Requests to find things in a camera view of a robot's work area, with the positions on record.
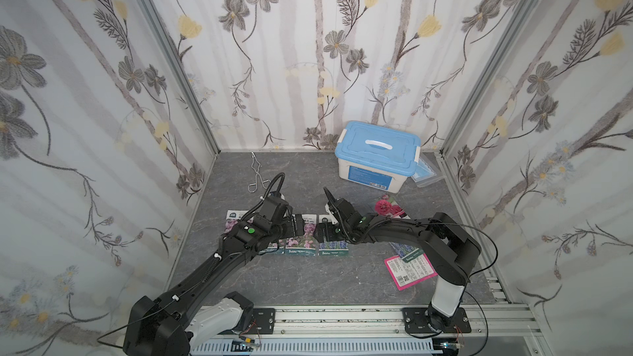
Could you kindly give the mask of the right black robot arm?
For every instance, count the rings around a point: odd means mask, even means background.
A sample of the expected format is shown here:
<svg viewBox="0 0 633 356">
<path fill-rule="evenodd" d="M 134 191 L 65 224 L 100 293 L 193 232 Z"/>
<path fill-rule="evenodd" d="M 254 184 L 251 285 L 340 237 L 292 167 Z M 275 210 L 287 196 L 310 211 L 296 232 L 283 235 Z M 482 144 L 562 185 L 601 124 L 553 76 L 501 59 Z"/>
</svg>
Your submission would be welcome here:
<svg viewBox="0 0 633 356">
<path fill-rule="evenodd" d="M 326 207 L 335 221 L 316 226 L 314 237 L 318 242 L 343 241 L 350 245 L 392 242 L 422 250 L 438 275 L 425 313 L 427 326 L 433 333 L 447 329 L 481 255 L 478 241 L 444 213 L 429 219 L 361 214 L 346 199 L 336 199 L 328 189 L 324 192 Z"/>
</svg>

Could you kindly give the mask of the pink back seed packet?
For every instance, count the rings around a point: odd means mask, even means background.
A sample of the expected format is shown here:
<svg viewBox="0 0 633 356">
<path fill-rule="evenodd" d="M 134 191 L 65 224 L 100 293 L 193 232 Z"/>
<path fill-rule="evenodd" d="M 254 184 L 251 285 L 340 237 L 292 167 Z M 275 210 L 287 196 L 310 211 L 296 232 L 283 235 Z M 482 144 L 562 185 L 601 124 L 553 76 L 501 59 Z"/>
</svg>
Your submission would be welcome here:
<svg viewBox="0 0 633 356">
<path fill-rule="evenodd" d="M 438 275 L 427 256 L 422 253 L 418 253 L 409 261 L 405 261 L 399 256 L 394 256 L 384 260 L 384 264 L 399 291 Z"/>
</svg>

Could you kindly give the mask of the metal scissor tongs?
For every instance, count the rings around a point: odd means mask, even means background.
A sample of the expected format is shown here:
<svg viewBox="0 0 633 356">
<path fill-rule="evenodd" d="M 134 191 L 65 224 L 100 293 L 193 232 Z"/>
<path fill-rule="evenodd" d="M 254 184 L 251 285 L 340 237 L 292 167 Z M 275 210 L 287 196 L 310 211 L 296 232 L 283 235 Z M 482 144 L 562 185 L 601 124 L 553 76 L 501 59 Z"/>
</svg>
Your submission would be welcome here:
<svg viewBox="0 0 633 356">
<path fill-rule="evenodd" d="M 250 194 L 254 194 L 260 188 L 263 188 L 263 189 L 267 188 L 268 185 L 270 184 L 270 180 L 265 180 L 262 174 L 260 173 L 261 162 L 259 161 L 257 155 L 254 152 L 251 152 L 251 157 L 252 157 L 251 169 L 253 171 L 254 180 L 252 181 L 251 184 L 247 186 L 247 190 Z"/>
</svg>

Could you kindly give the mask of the hollyhock pink flower packet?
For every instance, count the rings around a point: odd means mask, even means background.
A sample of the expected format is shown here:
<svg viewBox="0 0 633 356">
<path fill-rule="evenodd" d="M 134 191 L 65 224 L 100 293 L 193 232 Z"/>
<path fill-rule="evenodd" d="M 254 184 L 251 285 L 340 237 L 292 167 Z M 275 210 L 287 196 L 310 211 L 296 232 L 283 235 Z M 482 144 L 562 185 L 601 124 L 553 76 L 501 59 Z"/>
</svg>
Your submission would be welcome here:
<svg viewBox="0 0 633 356">
<path fill-rule="evenodd" d="M 408 219 L 408 215 L 402 206 L 390 195 L 384 194 L 375 204 L 374 211 L 382 216 Z"/>
</svg>

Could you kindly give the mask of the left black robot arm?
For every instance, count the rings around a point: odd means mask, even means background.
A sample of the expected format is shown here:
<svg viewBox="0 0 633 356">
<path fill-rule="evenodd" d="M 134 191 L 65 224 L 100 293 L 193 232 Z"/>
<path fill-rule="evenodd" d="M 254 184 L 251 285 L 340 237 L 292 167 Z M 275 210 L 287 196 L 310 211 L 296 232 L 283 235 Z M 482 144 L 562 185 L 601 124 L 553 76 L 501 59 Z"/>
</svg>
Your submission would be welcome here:
<svg viewBox="0 0 633 356">
<path fill-rule="evenodd" d="M 284 180 L 283 172 L 273 178 L 263 199 L 219 238 L 217 250 L 192 274 L 157 298 L 135 303 L 125 328 L 125 354 L 188 355 L 224 331 L 250 326 L 253 304 L 239 293 L 209 308 L 204 300 L 270 245 L 298 236 L 303 220 L 282 197 Z"/>
</svg>

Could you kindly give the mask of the white cosmos seed packet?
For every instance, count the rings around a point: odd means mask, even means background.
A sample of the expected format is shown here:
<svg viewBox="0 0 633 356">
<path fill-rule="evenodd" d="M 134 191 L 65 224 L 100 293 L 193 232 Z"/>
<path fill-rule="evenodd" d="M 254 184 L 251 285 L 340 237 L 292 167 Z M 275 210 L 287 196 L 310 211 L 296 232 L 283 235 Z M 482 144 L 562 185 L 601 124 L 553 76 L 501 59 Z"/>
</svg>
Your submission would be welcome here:
<svg viewBox="0 0 633 356">
<path fill-rule="evenodd" d="M 279 240 L 278 242 L 270 243 L 265 250 L 259 253 L 259 255 L 276 254 L 283 255 L 285 253 L 285 241 Z"/>
</svg>

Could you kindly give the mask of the clear bag of masks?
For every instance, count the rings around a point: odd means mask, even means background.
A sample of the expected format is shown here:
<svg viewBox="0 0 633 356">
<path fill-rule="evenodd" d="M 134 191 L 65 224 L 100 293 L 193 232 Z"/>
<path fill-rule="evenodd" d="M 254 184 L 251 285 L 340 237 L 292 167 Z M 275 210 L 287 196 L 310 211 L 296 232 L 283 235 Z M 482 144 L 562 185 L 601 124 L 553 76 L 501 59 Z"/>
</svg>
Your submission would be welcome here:
<svg viewBox="0 0 633 356">
<path fill-rule="evenodd" d="M 410 177 L 419 188 L 431 186 L 444 178 L 444 174 L 423 153 L 420 154 L 414 174 Z"/>
</svg>

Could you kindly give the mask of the purple flower seed packet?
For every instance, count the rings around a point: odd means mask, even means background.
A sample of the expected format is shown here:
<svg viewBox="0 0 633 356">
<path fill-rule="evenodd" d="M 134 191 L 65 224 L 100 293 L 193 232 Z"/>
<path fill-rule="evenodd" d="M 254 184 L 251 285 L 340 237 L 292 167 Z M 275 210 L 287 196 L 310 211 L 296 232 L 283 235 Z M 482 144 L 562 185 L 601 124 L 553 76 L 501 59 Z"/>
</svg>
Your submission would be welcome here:
<svg viewBox="0 0 633 356">
<path fill-rule="evenodd" d="M 243 216 L 246 213 L 247 213 L 247 211 L 245 211 L 245 210 L 229 210 L 229 211 L 227 211 L 226 219 L 225 219 L 224 234 L 229 234 L 229 232 L 231 232 L 232 229 L 235 226 L 238 226 L 240 228 L 250 227 L 253 218 L 250 218 L 247 221 L 247 224 L 244 224 L 244 222 L 242 220 Z"/>
</svg>

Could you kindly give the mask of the pink phlox seed packet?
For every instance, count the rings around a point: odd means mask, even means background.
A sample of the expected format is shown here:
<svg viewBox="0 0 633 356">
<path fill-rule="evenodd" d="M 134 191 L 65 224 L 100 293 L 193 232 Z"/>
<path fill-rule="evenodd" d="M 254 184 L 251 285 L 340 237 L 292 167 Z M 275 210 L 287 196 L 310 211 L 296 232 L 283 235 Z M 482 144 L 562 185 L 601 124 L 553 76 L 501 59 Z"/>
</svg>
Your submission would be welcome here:
<svg viewBox="0 0 633 356">
<path fill-rule="evenodd" d="M 316 214 L 303 214 L 304 234 L 300 237 L 289 238 L 285 245 L 287 255 L 316 256 L 318 254 L 318 242 L 314 237 L 318 216 Z"/>
</svg>

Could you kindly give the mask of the lavender seed packet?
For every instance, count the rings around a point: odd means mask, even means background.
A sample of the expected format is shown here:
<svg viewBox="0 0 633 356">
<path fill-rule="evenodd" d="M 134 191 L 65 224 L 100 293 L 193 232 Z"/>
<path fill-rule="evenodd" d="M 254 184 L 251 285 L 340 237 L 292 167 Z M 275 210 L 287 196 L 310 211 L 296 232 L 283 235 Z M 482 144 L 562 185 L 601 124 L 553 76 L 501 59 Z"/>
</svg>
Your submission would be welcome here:
<svg viewBox="0 0 633 356">
<path fill-rule="evenodd" d="M 424 252 L 420 248 L 412 247 L 407 244 L 391 242 L 390 245 L 392 246 L 392 249 L 397 253 L 397 256 L 399 256 L 405 263 L 409 263 L 412 260 L 415 260 L 418 257 L 424 255 Z"/>
<path fill-rule="evenodd" d="M 320 215 L 317 223 L 326 221 L 338 223 L 332 215 Z M 319 243 L 319 253 L 324 256 L 347 256 L 349 255 L 349 247 L 346 241 Z"/>
</svg>

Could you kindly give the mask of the blue lid storage box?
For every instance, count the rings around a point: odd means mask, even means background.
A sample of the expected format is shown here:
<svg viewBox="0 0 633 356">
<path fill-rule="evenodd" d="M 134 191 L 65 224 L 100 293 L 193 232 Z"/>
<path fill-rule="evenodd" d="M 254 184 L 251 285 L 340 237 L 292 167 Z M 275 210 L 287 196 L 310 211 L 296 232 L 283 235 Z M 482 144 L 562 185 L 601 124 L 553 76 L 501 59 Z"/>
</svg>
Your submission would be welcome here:
<svg viewBox="0 0 633 356">
<path fill-rule="evenodd" d="M 420 149 L 413 133 L 351 121 L 336 144 L 339 177 L 395 194 L 414 175 Z"/>
</svg>

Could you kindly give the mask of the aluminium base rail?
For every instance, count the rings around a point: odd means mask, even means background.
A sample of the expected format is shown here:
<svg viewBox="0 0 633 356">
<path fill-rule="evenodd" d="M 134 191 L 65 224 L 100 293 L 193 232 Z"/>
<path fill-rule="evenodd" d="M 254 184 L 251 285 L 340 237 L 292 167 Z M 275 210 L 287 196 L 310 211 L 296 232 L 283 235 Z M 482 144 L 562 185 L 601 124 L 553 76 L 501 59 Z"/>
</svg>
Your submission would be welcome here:
<svg viewBox="0 0 633 356">
<path fill-rule="evenodd" d="M 242 340 L 218 334 L 209 340 L 237 339 L 261 344 L 264 339 L 412 338 L 431 340 L 441 355 L 550 355 L 541 328 L 522 304 L 464 305 L 451 331 L 436 337 L 407 333 L 414 318 L 401 306 L 275 306 L 256 313 L 258 327 Z"/>
</svg>

